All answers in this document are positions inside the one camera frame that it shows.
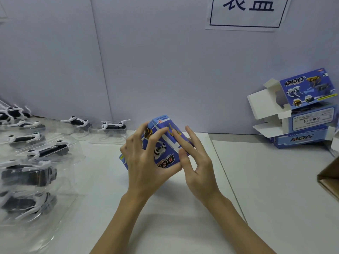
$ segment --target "gray wall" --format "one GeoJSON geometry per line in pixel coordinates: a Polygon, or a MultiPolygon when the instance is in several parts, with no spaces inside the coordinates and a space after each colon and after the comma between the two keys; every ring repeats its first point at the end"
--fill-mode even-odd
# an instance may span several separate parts
{"type": "Polygon", "coordinates": [[[325,67],[339,80],[339,0],[292,0],[275,33],[205,30],[206,0],[92,4],[112,115],[134,128],[167,114],[198,132],[256,133],[246,97],[270,78],[325,67]]]}
{"type": "Polygon", "coordinates": [[[90,0],[1,0],[0,98],[34,115],[110,118],[90,0]]]}
{"type": "Polygon", "coordinates": [[[274,33],[205,30],[206,0],[1,1],[0,96],[36,115],[110,118],[110,102],[134,129],[168,114],[256,133],[246,97],[270,78],[325,67],[338,87],[339,0],[292,0],[274,33]]]}

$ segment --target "chinese character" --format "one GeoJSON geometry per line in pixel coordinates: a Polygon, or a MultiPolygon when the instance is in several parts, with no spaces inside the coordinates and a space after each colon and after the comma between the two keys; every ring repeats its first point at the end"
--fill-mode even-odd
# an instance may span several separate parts
{"type": "Polygon", "coordinates": [[[250,8],[249,10],[274,11],[272,5],[273,1],[254,1],[253,8],[250,8]]]}
{"type": "Polygon", "coordinates": [[[244,7],[242,7],[242,5],[245,3],[245,1],[242,1],[241,3],[238,2],[238,0],[231,0],[229,1],[228,3],[224,4],[223,6],[226,7],[227,5],[229,5],[228,9],[231,10],[233,8],[235,8],[235,5],[233,5],[233,2],[236,2],[237,3],[237,6],[242,9],[242,10],[245,10],[244,7]]]}

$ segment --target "sign with chinese characters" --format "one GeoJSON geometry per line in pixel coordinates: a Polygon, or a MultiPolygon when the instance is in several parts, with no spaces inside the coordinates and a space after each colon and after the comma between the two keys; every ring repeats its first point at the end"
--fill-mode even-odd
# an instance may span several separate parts
{"type": "Polygon", "coordinates": [[[275,31],[291,0],[209,0],[206,29],[275,31]]]}

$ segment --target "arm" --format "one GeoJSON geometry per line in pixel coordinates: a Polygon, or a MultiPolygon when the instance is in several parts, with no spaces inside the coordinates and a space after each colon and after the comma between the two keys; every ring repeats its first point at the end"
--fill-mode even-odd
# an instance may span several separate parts
{"type": "Polygon", "coordinates": [[[188,126],[186,130],[195,148],[175,130],[172,133],[183,147],[179,150],[179,158],[191,192],[212,214],[238,254],[275,254],[241,218],[231,201],[219,191],[210,157],[195,133],[188,126]],[[196,170],[193,170],[186,152],[196,161],[196,170]]]}
{"type": "Polygon", "coordinates": [[[162,169],[154,162],[154,149],[168,127],[155,132],[142,149],[141,136],[148,123],[126,140],[120,151],[128,165],[129,187],[118,209],[90,254],[122,254],[125,252],[137,218],[149,197],[172,175],[182,169],[180,163],[162,169]]]}

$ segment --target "white table surface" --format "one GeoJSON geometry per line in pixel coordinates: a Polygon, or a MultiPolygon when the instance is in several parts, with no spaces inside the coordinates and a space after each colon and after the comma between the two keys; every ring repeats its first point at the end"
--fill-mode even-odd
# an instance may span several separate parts
{"type": "Polygon", "coordinates": [[[327,150],[213,144],[248,224],[277,253],[339,253],[339,203],[316,181],[327,150]]]}
{"type": "MultiPolygon", "coordinates": [[[[207,133],[198,133],[214,165],[221,192],[239,206],[207,133]]],[[[117,145],[81,142],[87,156],[76,165],[80,193],[44,253],[89,253],[111,221],[128,187],[117,145]]],[[[221,229],[189,191],[184,171],[169,179],[147,202],[133,230],[128,253],[234,253],[221,229]]]]}

